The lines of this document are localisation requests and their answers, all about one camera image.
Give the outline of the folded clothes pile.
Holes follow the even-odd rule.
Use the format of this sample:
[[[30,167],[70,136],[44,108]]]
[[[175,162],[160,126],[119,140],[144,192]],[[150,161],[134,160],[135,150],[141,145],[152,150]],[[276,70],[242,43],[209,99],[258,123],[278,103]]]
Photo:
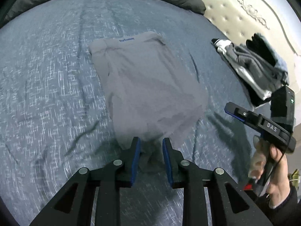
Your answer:
[[[262,34],[255,33],[245,44],[215,38],[211,42],[246,85],[254,107],[267,103],[273,92],[289,86],[287,63]]]

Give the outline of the black jacket sleeve right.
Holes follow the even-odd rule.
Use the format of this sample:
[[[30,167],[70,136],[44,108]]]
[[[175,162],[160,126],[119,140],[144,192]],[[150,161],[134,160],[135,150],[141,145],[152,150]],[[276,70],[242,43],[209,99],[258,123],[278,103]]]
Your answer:
[[[256,200],[256,205],[273,225],[300,225],[300,202],[292,185],[288,197],[279,206],[271,207],[269,199],[264,196]]]

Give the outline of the floor clutter bags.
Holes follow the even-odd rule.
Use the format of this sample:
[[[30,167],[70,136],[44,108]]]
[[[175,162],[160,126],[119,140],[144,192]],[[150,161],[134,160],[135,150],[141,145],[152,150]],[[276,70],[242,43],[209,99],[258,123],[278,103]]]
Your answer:
[[[300,185],[300,170],[295,169],[295,171],[290,175],[289,180],[292,183],[292,185],[296,188],[296,190],[298,190]]]

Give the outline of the grey boxer shorts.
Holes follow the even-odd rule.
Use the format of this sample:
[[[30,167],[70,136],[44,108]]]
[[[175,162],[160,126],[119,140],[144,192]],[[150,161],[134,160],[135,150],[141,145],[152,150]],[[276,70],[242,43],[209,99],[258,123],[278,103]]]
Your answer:
[[[127,149],[139,137],[140,169],[159,171],[162,140],[183,144],[204,115],[206,91],[155,32],[97,39],[89,48],[118,144]]]

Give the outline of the blue bed sheet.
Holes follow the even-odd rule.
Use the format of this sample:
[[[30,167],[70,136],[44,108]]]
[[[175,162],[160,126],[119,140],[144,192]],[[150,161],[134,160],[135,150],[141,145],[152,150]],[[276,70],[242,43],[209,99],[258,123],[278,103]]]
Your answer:
[[[120,154],[89,45],[153,31],[208,94],[204,117],[179,147],[205,169],[243,185],[254,131],[224,112],[251,105],[211,43],[223,33],[204,16],[160,0],[51,0],[1,29],[1,198],[20,225],[80,168]]]

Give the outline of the cream tufted headboard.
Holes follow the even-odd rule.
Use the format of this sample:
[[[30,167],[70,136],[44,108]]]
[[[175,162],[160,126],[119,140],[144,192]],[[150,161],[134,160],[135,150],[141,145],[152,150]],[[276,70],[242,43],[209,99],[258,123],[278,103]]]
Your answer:
[[[300,21],[285,0],[202,0],[205,17],[231,41],[266,37],[282,57],[300,56]]]

